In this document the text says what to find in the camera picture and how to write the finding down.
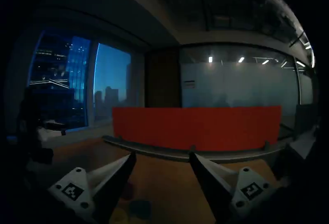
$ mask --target glass window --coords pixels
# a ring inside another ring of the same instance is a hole
[[[29,87],[42,118],[69,129],[87,125],[86,62],[90,40],[66,31],[47,30],[35,52]]]
[[[319,88],[314,69],[300,60],[296,62],[301,84],[301,104],[317,103]]]
[[[96,122],[111,120],[113,107],[138,105],[138,67],[130,53],[98,45],[94,78]]]
[[[294,127],[298,103],[294,60],[246,46],[201,46],[180,52],[183,107],[282,107]]]

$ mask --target sky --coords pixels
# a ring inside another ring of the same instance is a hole
[[[105,96],[105,89],[110,86],[112,89],[119,89],[119,101],[126,99],[126,73],[127,65],[131,62],[130,54],[99,44],[96,57],[94,93],[102,91],[102,98]]]

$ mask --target red panel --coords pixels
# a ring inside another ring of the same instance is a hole
[[[261,148],[277,142],[281,107],[113,108],[116,137],[147,145],[203,151]]]

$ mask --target glass building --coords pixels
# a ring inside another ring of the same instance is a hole
[[[29,87],[41,118],[69,128],[87,125],[86,69],[90,40],[61,30],[46,30],[36,50]]]

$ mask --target frosted glass wall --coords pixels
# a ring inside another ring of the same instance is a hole
[[[182,49],[180,62],[183,107],[280,105],[282,116],[295,114],[293,58],[257,48],[202,46]]]

